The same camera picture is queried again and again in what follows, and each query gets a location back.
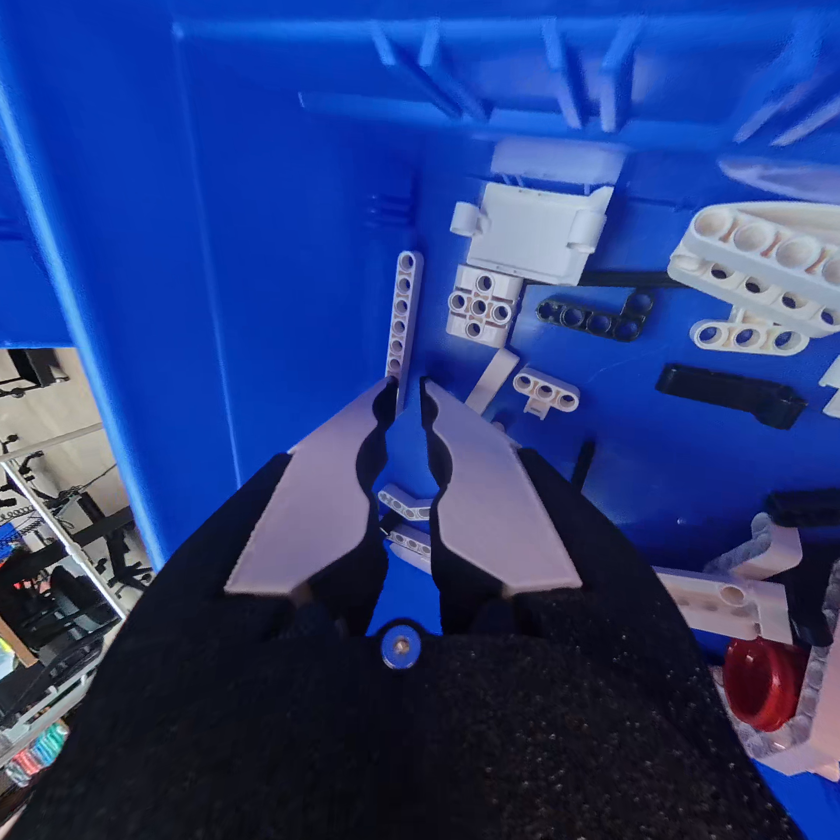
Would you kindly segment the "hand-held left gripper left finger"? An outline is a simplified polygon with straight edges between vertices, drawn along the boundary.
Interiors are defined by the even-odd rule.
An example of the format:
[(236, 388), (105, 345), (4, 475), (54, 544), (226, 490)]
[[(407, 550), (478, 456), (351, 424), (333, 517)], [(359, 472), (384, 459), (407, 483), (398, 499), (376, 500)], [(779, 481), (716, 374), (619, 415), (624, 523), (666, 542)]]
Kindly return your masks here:
[(397, 395), (388, 375), (289, 450), (227, 594), (290, 595), (375, 529), (373, 488), (388, 460)]

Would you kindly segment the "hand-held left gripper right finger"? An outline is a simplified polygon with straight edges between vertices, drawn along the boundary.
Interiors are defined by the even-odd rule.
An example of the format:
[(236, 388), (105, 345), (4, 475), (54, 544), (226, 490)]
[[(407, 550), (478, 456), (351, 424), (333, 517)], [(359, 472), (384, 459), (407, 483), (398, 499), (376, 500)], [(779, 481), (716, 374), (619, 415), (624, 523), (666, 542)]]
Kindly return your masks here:
[(578, 590), (574, 562), (506, 433), (444, 387), (421, 380), (429, 468), (438, 493), (430, 519), (431, 568), (462, 561), (510, 595)]

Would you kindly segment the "white perforated toy beam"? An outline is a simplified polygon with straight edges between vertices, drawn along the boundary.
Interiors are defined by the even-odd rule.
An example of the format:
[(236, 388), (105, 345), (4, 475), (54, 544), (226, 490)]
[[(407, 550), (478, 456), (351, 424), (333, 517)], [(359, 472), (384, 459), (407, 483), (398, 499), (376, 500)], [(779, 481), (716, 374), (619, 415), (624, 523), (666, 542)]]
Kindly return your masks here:
[(396, 260), (390, 331), (385, 360), (385, 375), (397, 382), (395, 415), (404, 410), (408, 372), (413, 349), (420, 291), (424, 275), (424, 257), (415, 250), (402, 251)]

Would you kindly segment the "blue plastic bin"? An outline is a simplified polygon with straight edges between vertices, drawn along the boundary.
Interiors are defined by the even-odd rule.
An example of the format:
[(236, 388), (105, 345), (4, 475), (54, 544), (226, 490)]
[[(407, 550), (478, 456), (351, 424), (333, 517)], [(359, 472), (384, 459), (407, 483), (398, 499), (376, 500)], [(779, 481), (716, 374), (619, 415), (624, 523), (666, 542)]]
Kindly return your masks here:
[[(397, 558), (376, 496), (436, 498), (428, 377), (489, 182), (614, 184), (594, 268), (663, 270), (690, 221), (777, 195), (717, 160), (838, 164), (838, 2), (2, 2), (4, 152), (161, 565), (10, 838), (838, 838), (838, 783), (742, 748), (654, 564), (700, 568), (774, 491), (838, 487), (797, 359), (710, 361), (707, 296), (632, 343), (511, 342), (582, 406), (494, 411), (582, 580), (510, 595)], [(289, 450), (384, 379), (424, 257), (376, 522), (290, 595), (225, 592)], [(792, 386), (791, 430), (655, 390), (666, 364)], [(582, 492), (582, 443), (596, 452)]]

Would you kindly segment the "white bent toy beam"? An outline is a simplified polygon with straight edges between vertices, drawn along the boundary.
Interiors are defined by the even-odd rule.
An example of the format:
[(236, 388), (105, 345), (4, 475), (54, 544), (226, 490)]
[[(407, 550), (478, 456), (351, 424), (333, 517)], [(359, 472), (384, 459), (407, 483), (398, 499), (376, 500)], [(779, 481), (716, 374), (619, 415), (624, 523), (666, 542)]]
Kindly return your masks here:
[(398, 523), (385, 538), (397, 558), (426, 574), (432, 573), (432, 546), (427, 533), (410, 524)]
[(408, 522), (427, 522), (434, 502), (432, 498), (416, 498), (393, 483), (379, 489), (376, 496), (381, 504)]

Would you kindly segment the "white flat toy strip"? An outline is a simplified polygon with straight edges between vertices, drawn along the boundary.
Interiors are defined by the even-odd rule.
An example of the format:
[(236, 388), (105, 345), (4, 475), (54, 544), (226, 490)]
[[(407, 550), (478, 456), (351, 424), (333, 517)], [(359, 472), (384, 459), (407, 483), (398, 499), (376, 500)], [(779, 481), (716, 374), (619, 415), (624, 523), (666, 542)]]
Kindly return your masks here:
[(465, 405), (477, 415), (483, 416), (519, 362), (520, 357), (507, 349), (499, 349), (495, 352), (467, 396)]

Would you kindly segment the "small white T-shaped beam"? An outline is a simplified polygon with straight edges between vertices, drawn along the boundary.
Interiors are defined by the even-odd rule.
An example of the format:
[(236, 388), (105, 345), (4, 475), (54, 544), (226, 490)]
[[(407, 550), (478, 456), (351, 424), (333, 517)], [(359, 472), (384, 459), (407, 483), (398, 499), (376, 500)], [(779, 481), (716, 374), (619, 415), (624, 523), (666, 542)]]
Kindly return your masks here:
[(565, 381), (526, 366), (513, 377), (514, 390), (527, 397), (523, 411), (544, 420), (551, 410), (572, 413), (580, 404), (580, 390)]

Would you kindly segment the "black L-shaped toy beam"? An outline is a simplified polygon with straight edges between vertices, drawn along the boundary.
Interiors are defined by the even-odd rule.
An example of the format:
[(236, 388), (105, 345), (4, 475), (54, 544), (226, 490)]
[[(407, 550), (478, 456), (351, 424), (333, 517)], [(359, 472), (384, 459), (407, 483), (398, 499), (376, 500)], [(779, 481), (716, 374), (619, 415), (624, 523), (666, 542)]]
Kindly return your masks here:
[(550, 297), (535, 308), (537, 320), (554, 327), (588, 334), (617, 343), (638, 340), (655, 306), (655, 297), (632, 289), (617, 311), (585, 306), (579, 301)]

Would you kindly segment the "white cross connector block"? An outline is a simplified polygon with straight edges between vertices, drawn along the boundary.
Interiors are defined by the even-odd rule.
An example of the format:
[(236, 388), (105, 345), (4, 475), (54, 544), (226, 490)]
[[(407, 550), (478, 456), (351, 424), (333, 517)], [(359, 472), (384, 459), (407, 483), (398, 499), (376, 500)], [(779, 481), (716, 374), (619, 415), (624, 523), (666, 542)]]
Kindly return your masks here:
[(448, 297), (447, 334), (504, 349), (518, 314), (523, 279), (497, 271), (458, 266)]

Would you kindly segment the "metal shelf rack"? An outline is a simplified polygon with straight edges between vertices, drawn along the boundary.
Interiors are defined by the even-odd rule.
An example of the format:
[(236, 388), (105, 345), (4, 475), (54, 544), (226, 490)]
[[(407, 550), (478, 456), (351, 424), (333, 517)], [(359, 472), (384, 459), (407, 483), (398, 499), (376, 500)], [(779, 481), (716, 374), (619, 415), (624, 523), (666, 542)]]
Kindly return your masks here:
[[(39, 451), (46, 452), (51, 448), (67, 444), (73, 440), (95, 434), (102, 430), (102, 423), (94, 423), (63, 435), (51, 437), (36, 444), (16, 448), (6, 454), (2, 454), (1, 466), (6, 477), (18, 485), (21, 494), (28, 501), (29, 505), (38, 514), (47, 528), (56, 536), (59, 544), (65, 551), (65, 555), (70, 556), (83, 569), (87, 578), (94, 584), (111, 609), (113, 609), (117, 618), (117, 627), (120, 627), (127, 616), (127, 612), (123, 609), (117, 597), (110, 591), (103, 577), (96, 572), (94, 563), (81, 546), (78, 538), (72, 536), (65, 529), (57, 515), (51, 512), (44, 501), (37, 496), (35, 490), (21, 476), (18, 468), (18, 463), (29, 455)], [(63, 718), (77, 705), (87, 694), (92, 677), (100, 665), (103, 656), (104, 650), (100, 650), (89, 663), (81, 666), (76, 674), (71, 675), (57, 686), (48, 686), (43, 699), (38, 700), (12, 727), (2, 730), (2, 767), (7, 766), (19, 753), (28, 749), (43, 732), (58, 722), (59, 719)]]

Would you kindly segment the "long black toy part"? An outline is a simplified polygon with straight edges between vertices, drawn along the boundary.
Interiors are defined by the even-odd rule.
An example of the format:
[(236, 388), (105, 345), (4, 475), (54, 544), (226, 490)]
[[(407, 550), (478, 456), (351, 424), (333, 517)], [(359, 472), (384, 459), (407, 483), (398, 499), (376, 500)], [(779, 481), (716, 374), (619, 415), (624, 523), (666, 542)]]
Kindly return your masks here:
[(806, 399), (790, 385), (677, 363), (664, 366), (655, 390), (745, 413), (780, 431), (791, 430), (808, 407)]

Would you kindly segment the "black office chair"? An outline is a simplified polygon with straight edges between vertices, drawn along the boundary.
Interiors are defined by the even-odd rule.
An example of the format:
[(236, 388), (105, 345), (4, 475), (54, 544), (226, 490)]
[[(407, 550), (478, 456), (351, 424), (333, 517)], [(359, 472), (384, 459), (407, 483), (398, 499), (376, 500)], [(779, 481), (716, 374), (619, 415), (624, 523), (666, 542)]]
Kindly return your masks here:
[(41, 659), (102, 627), (118, 614), (86, 575), (75, 576), (63, 566), (49, 575), (41, 591), (38, 581), (2, 584), (2, 619), (28, 651)]

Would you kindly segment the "long black toy axle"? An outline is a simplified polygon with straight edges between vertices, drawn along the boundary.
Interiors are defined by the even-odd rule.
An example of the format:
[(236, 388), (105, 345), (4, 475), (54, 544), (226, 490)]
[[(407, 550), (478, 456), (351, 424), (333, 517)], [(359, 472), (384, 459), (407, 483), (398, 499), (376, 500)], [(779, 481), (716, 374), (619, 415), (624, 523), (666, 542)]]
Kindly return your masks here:
[(581, 274), (578, 286), (639, 290), (686, 288), (664, 270), (638, 269), (586, 269)]

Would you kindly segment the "white rectangular toy panel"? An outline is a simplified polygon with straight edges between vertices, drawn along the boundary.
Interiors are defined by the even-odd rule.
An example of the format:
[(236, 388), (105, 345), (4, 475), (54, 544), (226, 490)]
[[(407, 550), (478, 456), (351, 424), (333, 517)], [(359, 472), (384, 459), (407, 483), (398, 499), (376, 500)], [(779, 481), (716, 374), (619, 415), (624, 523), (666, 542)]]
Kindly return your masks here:
[(455, 205), (450, 231), (469, 240), (470, 266), (576, 287), (602, 235), (613, 192), (611, 185), (583, 196), (489, 182), (479, 205)]

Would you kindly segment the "black toy panel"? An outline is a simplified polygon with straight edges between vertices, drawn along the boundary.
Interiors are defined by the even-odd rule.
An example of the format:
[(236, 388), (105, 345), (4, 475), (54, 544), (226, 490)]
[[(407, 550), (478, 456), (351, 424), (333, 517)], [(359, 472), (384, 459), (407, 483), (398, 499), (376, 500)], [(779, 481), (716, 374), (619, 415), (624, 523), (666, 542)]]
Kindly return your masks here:
[(839, 527), (839, 489), (774, 491), (764, 501), (772, 522), (788, 529)]

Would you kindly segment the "red toy wheel hub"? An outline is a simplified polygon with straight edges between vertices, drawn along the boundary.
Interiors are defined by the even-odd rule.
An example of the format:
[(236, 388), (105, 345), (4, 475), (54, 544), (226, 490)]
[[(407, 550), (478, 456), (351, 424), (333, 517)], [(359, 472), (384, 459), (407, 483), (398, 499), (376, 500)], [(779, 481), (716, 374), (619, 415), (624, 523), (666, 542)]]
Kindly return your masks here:
[(734, 638), (722, 667), (733, 716), (760, 732), (776, 732), (795, 716), (807, 666), (804, 649), (762, 637)]

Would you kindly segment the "white pointed toy panel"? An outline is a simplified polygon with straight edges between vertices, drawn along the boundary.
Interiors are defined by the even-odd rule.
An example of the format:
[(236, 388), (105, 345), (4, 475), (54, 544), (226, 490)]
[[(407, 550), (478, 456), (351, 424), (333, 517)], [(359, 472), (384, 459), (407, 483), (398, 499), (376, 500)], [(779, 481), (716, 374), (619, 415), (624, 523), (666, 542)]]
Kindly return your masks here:
[(808, 203), (839, 204), (839, 164), (756, 157), (717, 159), (721, 172), (746, 186)]

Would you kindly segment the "white toy frame piece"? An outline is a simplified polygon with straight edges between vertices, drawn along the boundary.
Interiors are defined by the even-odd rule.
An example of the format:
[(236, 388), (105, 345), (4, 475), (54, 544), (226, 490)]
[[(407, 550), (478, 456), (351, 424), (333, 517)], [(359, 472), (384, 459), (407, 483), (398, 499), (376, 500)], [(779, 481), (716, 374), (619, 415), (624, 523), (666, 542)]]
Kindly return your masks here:
[(655, 567), (659, 581), (690, 628), (744, 640), (761, 637), (791, 645), (793, 635), (784, 585), (770, 579), (803, 559), (797, 528), (760, 513), (752, 537), (710, 562), (702, 572)]

